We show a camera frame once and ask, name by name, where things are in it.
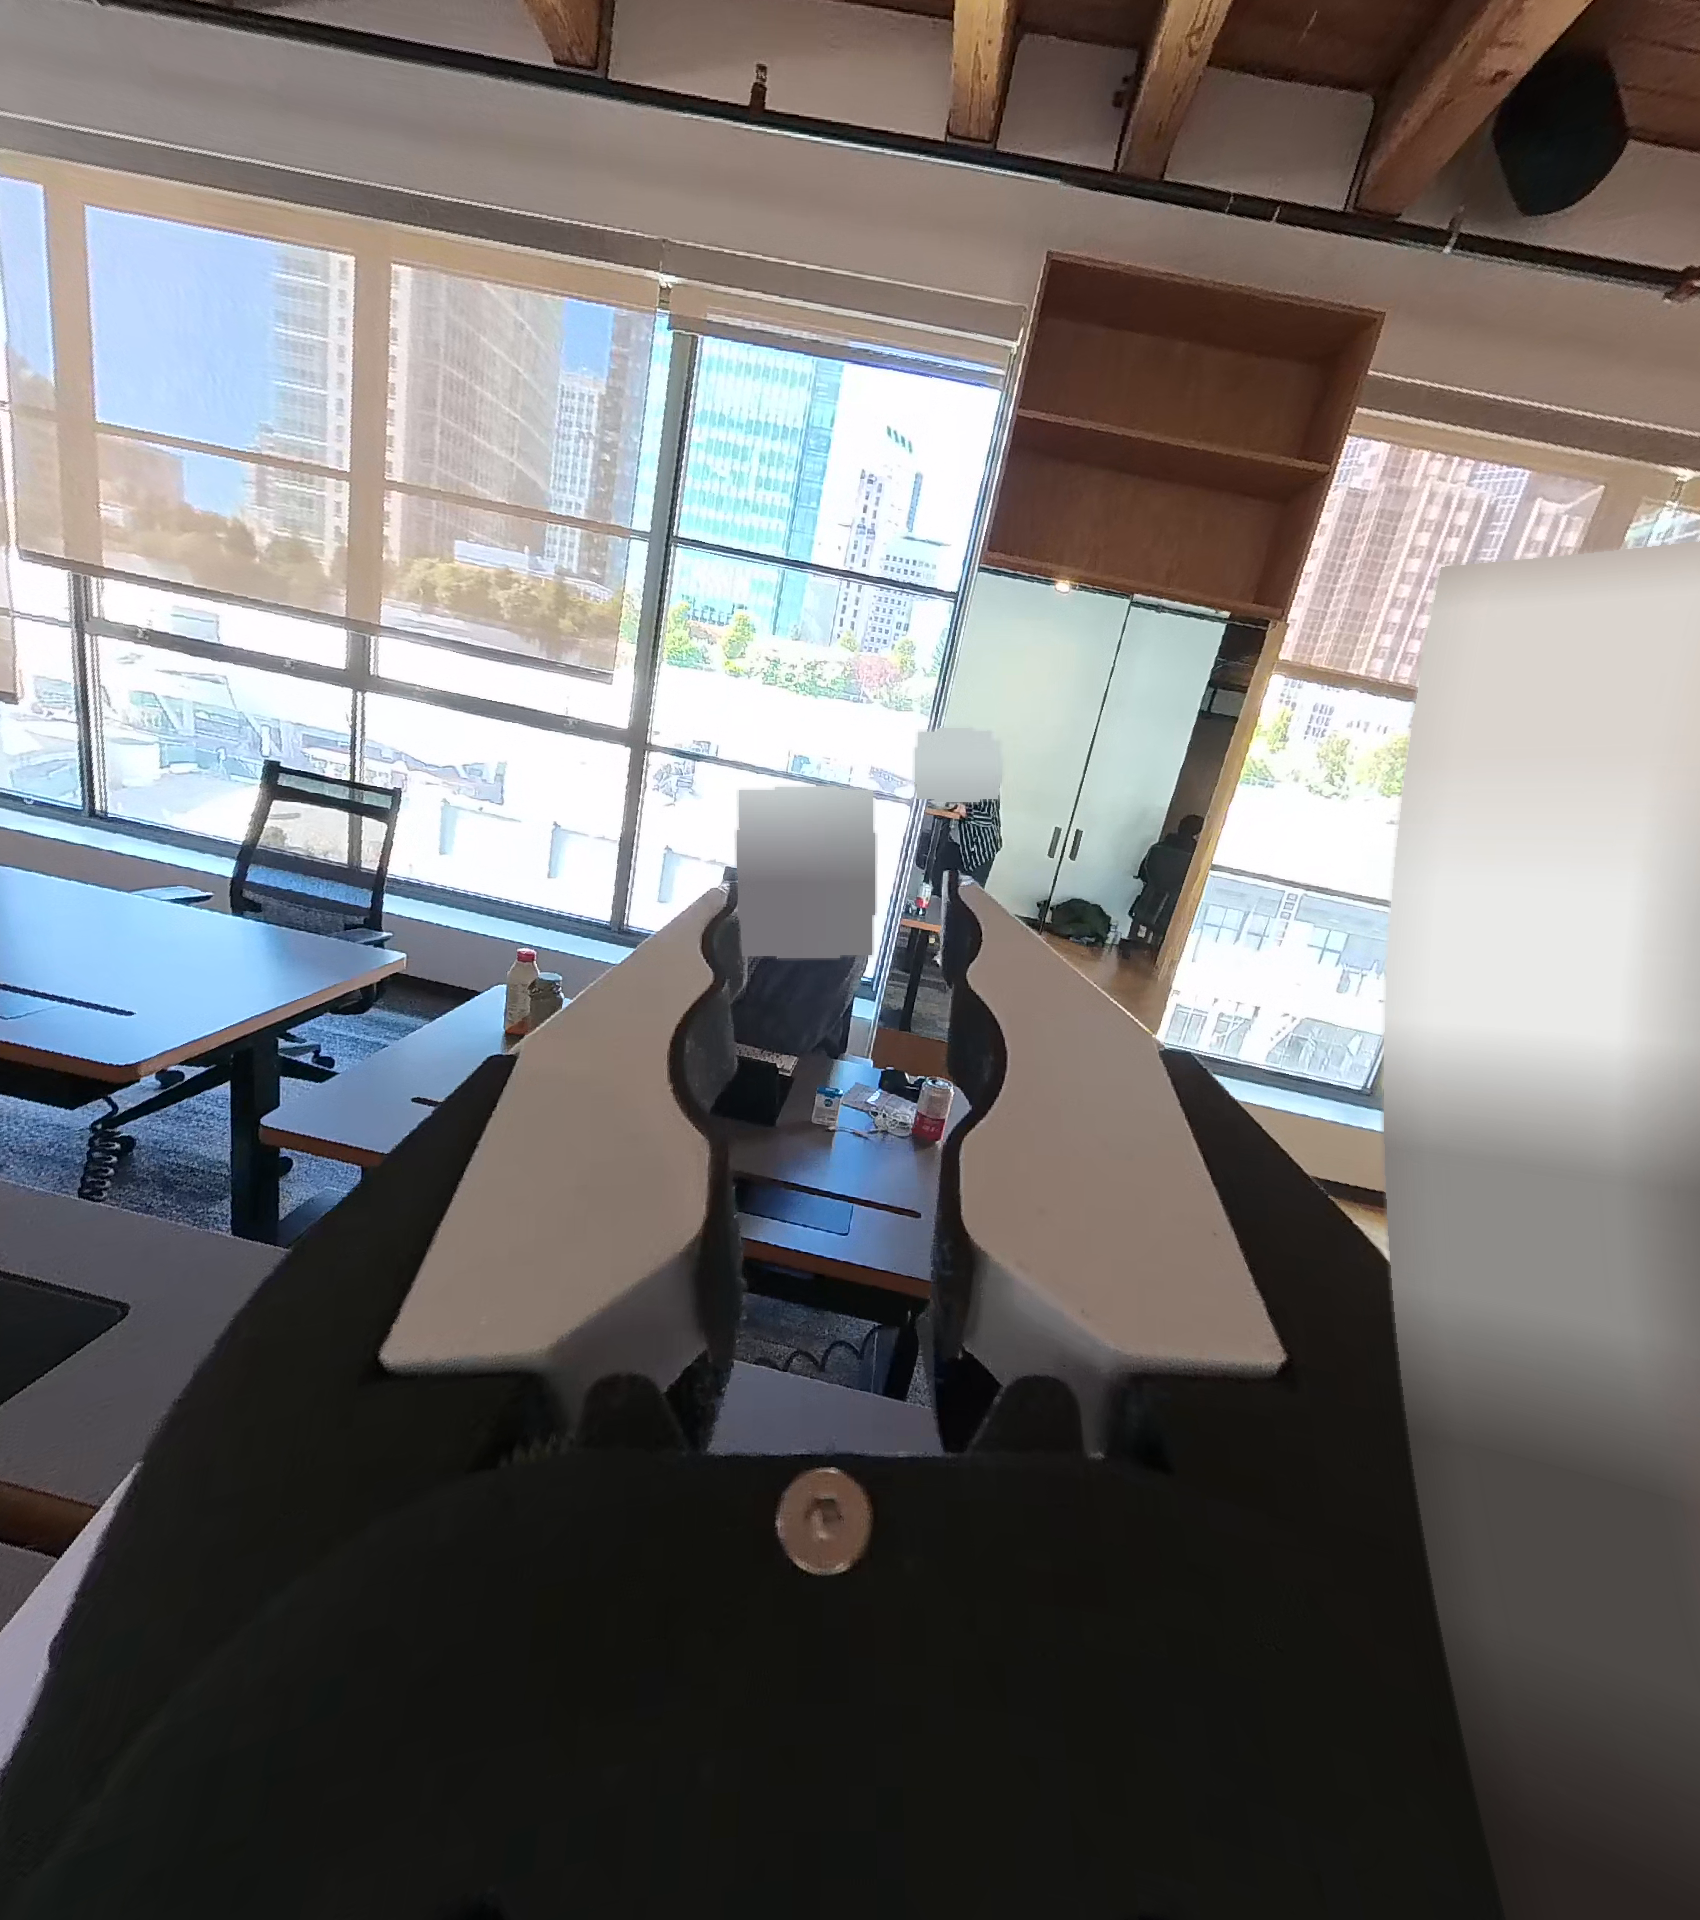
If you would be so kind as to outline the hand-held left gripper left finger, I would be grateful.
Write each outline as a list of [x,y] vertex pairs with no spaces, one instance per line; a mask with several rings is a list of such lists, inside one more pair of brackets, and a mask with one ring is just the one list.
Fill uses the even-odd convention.
[[690,901],[514,1052],[385,1339],[385,1371],[528,1371],[565,1419],[612,1374],[706,1436],[742,1317],[716,1101],[739,1069],[734,883]]

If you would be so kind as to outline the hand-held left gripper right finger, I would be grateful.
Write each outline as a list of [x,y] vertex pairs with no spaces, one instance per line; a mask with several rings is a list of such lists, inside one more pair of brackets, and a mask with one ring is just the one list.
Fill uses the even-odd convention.
[[1021,1380],[1055,1380],[1087,1453],[1140,1383],[1275,1380],[1270,1310],[1152,1031],[977,882],[941,901],[948,1080],[932,1396],[967,1453]]

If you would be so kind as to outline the dark brown desk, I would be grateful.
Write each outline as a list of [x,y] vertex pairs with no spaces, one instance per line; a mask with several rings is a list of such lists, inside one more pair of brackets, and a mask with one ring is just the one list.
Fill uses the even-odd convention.
[[278,1040],[405,954],[0,865],[0,1093],[55,1110],[153,1075],[233,1093],[233,1232],[278,1240]]
[[56,1553],[278,1250],[0,1182],[0,1544]]
[[[319,1084],[291,1084],[264,1120],[264,1142],[323,1164],[380,1168],[454,1084],[492,1057],[501,1034],[501,990],[488,990],[454,1012],[409,1031],[403,1044],[339,1069]],[[812,1192],[820,1208],[847,1208],[842,1232],[779,1212],[739,1212],[749,1261],[775,1263],[825,1281],[849,1281],[927,1301],[932,1240],[937,1201],[937,1142],[876,1132],[872,1115],[849,1110],[838,1127],[812,1120],[820,1084],[876,1089],[881,1065],[941,1075],[934,1040],[897,1031],[855,1012],[847,1057],[803,1064],[775,1125],[725,1125],[730,1169],[742,1198],[769,1190]]]

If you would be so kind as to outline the black box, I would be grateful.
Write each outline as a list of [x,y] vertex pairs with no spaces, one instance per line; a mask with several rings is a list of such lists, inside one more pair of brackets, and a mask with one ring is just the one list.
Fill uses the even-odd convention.
[[794,1064],[794,1055],[739,1048],[734,1075],[711,1101],[711,1115],[725,1125],[775,1127],[792,1093]]

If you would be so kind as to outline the black mesh office chair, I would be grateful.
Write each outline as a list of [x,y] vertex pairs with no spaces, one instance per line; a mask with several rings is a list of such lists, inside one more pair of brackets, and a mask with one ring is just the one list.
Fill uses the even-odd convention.
[[264,762],[229,910],[353,945],[385,945],[385,865],[403,792]]

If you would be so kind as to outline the white double-door cabinet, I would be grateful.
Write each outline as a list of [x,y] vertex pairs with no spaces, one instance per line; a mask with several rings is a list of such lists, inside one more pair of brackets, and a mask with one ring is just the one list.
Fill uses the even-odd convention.
[[1004,752],[994,901],[1021,919],[1091,901],[1114,940],[1128,930],[1222,637],[1222,610],[977,573],[941,722]]

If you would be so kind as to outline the black ceiling pipe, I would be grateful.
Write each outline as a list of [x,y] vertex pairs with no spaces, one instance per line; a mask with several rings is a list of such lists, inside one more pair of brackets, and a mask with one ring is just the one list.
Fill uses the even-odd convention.
[[967,147],[967,144],[912,134],[912,131],[859,126],[859,122],[842,122],[842,121],[779,113],[779,107],[744,107],[734,99],[690,97],[690,93],[675,93],[675,89],[662,89],[662,85],[635,85],[635,81],[595,79],[595,73],[565,71],[565,67],[506,60],[499,54],[478,54],[478,50],[463,50],[463,45],[418,42],[418,39],[403,39],[403,33],[371,33],[371,30],[353,30],[339,23],[291,21],[281,13],[260,13],[260,9],[225,9],[225,5],[107,5],[107,9],[129,13],[129,15],[202,23],[202,28],[252,33],[252,39],[265,39],[265,42],[295,42],[295,45],[317,45],[317,50],[394,60],[405,71],[466,73],[466,79],[499,81],[499,85],[528,89],[539,97],[577,97],[577,99],[597,99],[597,103],[617,103],[617,107],[645,107],[645,113],[664,113],[664,116],[679,116],[690,122],[758,126],[758,131],[812,138],[812,144],[842,147],[842,152],[859,152],[859,156],[887,156],[887,157],[954,167],[954,170],[967,170],[977,179],[1047,182],[1047,187],[1100,192],[1100,196],[1115,196],[1115,200],[1132,200],[1132,205],[1163,205],[1163,207],[1181,207],[1181,211],[1246,219],[1257,228],[1315,230],[1315,234],[1335,234],[1335,241],[1393,247],[1393,251],[1415,251],[1422,260],[1519,267],[1519,272],[1581,278],[1590,286],[1641,291],[1641,292],[1659,292],[1660,303],[1700,303],[1700,267],[1664,272],[1652,263],[1632,263],[1632,260],[1612,260],[1612,256],[1594,256],[1594,251],[1467,234],[1462,228],[1432,228],[1432,225],[1387,219],[1387,216],[1366,216],[1366,211],[1322,207],[1322,205],[1285,200],[1285,196],[1259,196],[1246,188],[1216,188],[1216,187],[1190,187],[1190,182],[1140,182],[1140,179],[1123,179],[1115,170],[1096,170],[1096,167],[1076,167],[1076,161],[1004,156],[1004,152],[989,152],[989,147]]

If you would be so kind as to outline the black ceiling speaker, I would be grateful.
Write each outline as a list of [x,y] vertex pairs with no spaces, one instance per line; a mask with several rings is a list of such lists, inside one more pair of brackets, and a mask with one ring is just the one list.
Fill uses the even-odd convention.
[[1557,216],[1602,187],[1632,144],[1623,89],[1602,50],[1549,50],[1512,85],[1487,131],[1519,216]]

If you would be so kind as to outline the wooden wall shelf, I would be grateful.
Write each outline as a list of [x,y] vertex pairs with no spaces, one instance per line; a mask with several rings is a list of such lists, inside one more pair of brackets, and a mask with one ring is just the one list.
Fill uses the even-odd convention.
[[1285,617],[1383,326],[1051,251],[981,564]]

